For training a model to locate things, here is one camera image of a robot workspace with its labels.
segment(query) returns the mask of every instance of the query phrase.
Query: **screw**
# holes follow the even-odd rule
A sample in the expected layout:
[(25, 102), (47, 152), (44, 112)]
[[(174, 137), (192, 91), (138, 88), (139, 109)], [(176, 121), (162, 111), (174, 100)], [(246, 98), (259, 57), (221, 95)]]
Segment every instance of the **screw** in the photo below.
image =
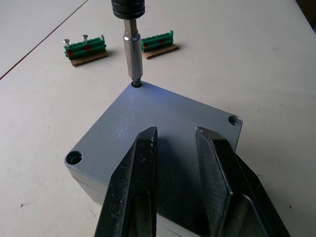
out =
[(84, 42), (88, 43), (88, 35), (83, 35), (82, 38), (84, 39)]
[(66, 44), (67, 47), (69, 47), (69, 39), (64, 39), (64, 43)]

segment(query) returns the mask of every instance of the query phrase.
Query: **white work surface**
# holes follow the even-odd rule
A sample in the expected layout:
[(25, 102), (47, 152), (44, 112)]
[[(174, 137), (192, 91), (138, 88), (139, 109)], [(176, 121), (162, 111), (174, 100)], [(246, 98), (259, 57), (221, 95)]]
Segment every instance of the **white work surface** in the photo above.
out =
[[(174, 30), (180, 50), (144, 59), (143, 80), (242, 117), (237, 154), (290, 234), (316, 236), (316, 35), (295, 1), (146, 10), (142, 37)], [(71, 66), (62, 40), (82, 34), (103, 34), (110, 56)], [(0, 81), (0, 236), (93, 236), (101, 206), (63, 158), (131, 82), (122, 35), (111, 1), (89, 0)]]
[(0, 0), (0, 78), (85, 0)]

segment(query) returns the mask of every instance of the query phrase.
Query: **red terminal marking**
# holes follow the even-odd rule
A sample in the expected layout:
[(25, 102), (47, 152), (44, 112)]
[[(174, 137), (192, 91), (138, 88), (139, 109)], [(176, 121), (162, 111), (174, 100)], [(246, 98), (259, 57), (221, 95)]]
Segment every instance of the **red terminal marking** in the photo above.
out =
[(67, 50), (67, 55), (68, 57), (72, 57), (74, 55), (74, 52), (72, 52), (71, 50)]
[(92, 50), (92, 47), (90, 45), (85, 45), (83, 47), (86, 51), (91, 51)]

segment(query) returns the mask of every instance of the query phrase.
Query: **gray painted surface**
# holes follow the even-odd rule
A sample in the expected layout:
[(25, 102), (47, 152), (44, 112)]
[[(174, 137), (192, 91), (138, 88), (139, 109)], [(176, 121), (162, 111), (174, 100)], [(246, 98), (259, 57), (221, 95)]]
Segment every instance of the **gray painted surface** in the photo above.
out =
[(75, 145), (72, 151), (82, 153), (81, 162), (65, 164), (91, 198), (103, 203), (110, 177), (137, 134), (156, 126), (158, 212), (194, 231), (188, 220), (204, 212), (195, 127), (219, 132), (235, 150), (242, 124), (229, 123), (232, 114), (143, 83), (129, 85)]

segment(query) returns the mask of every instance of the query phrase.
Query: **green terminal block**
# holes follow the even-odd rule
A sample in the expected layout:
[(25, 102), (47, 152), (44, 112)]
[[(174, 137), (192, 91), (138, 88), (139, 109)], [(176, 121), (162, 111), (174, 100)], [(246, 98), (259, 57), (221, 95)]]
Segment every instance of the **green terminal block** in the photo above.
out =
[(85, 56), (90, 56), (96, 53), (104, 52), (106, 44), (104, 42), (104, 36), (101, 38), (89, 39), (87, 42), (72, 43), (69, 46), (64, 46), (65, 55), (69, 59), (76, 59)]
[(173, 31), (170, 33), (161, 34), (158, 36), (152, 36), (145, 39), (141, 39), (142, 51), (149, 52), (155, 49), (164, 48), (173, 43)]

